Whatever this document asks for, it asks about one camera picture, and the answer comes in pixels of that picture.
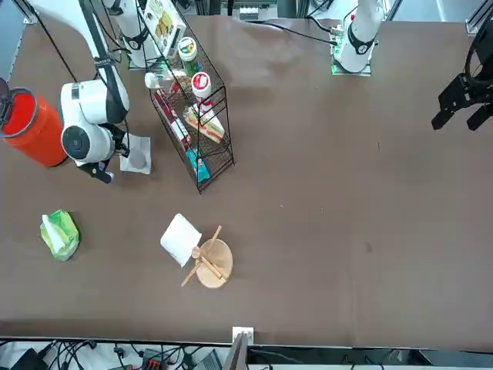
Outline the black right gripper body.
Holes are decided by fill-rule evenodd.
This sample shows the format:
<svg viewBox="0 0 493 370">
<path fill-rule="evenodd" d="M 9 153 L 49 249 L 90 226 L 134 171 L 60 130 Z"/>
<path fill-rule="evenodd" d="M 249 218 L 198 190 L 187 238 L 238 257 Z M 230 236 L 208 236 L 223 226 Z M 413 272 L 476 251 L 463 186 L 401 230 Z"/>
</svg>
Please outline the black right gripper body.
<svg viewBox="0 0 493 370">
<path fill-rule="evenodd" d="M 112 134 L 112 139 L 115 144 L 115 152 L 120 156 L 128 156 L 129 155 L 129 137 L 127 136 L 127 132 L 124 132 L 122 129 L 118 128 L 116 125 L 110 126 L 110 132 Z"/>
</svg>

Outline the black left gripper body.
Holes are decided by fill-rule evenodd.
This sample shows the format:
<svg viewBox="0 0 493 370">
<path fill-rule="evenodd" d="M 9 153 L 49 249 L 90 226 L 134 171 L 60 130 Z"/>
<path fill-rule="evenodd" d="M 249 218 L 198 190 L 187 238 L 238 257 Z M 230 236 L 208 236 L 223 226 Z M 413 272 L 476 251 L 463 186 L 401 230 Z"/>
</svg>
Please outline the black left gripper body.
<svg viewBox="0 0 493 370">
<path fill-rule="evenodd" d="M 477 34 L 472 46 L 481 65 L 480 72 L 473 80 L 478 86 L 487 88 L 492 84 L 492 33 Z"/>
</svg>

